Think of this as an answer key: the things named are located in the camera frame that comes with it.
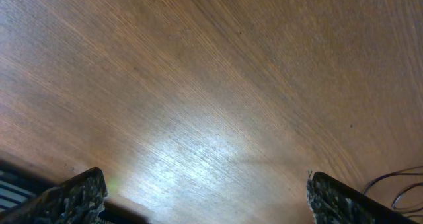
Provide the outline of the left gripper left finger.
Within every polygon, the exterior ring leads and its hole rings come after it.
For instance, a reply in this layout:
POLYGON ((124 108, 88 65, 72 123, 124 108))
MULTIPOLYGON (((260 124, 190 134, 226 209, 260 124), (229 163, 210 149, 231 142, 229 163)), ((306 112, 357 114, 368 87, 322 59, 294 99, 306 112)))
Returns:
POLYGON ((103 172, 94 167, 2 213, 1 224, 98 223, 107 196, 103 172))

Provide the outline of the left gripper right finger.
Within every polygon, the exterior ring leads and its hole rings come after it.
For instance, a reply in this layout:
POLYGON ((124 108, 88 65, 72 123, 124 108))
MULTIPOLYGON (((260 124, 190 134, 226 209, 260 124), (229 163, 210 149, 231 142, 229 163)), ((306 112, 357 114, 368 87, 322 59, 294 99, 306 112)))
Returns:
POLYGON ((416 224, 324 172, 310 172, 307 205, 315 224, 416 224))

